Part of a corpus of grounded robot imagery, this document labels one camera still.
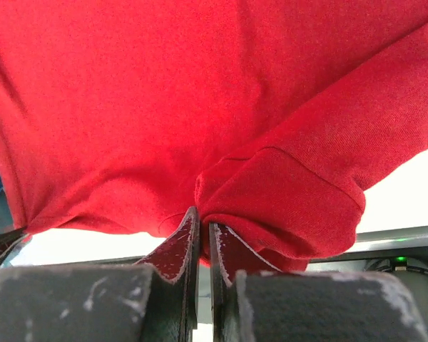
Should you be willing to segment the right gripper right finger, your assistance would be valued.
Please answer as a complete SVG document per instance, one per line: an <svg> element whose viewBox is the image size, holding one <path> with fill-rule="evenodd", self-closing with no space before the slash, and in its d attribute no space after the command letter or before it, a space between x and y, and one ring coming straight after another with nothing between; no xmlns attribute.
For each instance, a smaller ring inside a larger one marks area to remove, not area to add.
<svg viewBox="0 0 428 342"><path fill-rule="evenodd" d="M379 272L281 271L209 226L215 341L428 341L411 292Z"/></svg>

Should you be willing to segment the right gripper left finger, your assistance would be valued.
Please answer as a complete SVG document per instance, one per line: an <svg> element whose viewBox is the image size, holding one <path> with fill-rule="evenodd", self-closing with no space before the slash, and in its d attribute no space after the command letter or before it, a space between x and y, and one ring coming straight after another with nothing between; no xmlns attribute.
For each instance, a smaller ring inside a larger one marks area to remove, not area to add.
<svg viewBox="0 0 428 342"><path fill-rule="evenodd" d="M135 264L0 269L0 341L190 341L199 231L190 208Z"/></svg>

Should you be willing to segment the dark red t shirt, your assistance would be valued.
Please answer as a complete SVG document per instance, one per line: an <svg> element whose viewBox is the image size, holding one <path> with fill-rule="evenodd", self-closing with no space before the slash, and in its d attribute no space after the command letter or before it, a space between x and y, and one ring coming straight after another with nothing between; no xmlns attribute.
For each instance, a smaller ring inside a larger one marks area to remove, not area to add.
<svg viewBox="0 0 428 342"><path fill-rule="evenodd" d="M0 1L0 176L31 234L167 237L195 206L304 270L427 149L428 1Z"/></svg>

